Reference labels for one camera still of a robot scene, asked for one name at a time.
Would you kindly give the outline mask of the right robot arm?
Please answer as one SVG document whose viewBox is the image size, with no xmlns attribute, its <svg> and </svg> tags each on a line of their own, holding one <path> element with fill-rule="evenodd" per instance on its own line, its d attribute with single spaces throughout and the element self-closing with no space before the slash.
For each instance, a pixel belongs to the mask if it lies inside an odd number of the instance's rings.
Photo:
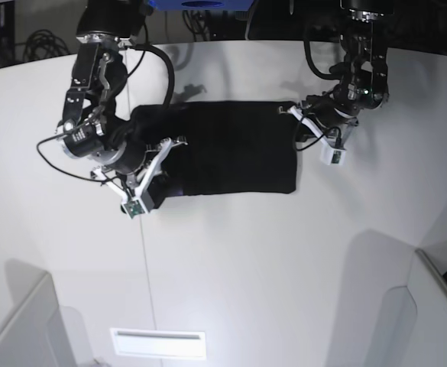
<svg viewBox="0 0 447 367">
<path fill-rule="evenodd" d="M 138 117 L 120 119 L 115 99 L 133 72 L 122 51 L 135 49 L 159 57 L 167 69 L 167 89 L 159 112 L 170 106 L 175 70 L 168 55 L 145 41 L 146 19 L 154 11 L 150 1 L 89 1 L 79 20 L 79 49 L 66 91 L 56 139 L 70 157 L 91 158 L 98 163 L 86 181 L 104 184 L 121 197 L 127 214 L 149 213 L 165 199 L 167 185 L 163 162 L 170 151 L 184 144 L 182 138 L 146 142 Z"/>
</svg>

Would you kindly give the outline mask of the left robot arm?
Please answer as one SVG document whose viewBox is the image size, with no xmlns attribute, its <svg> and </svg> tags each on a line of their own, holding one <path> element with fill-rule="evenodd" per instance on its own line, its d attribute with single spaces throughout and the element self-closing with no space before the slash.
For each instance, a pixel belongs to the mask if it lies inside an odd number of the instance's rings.
<svg viewBox="0 0 447 367">
<path fill-rule="evenodd" d="M 343 147 L 343 138 L 358 126 L 358 115 L 375 110 L 389 98 L 387 41 L 384 18 L 394 13 L 392 1 L 340 1 L 335 16 L 338 43 L 345 52 L 342 61 L 324 73 L 313 61 L 311 15 L 305 17 L 303 48 L 312 73 L 321 80 L 336 81 L 320 95 L 308 95 L 303 101 L 281 114 L 297 120 L 294 143 L 313 135 L 316 141 L 332 139 L 336 148 Z"/>
</svg>

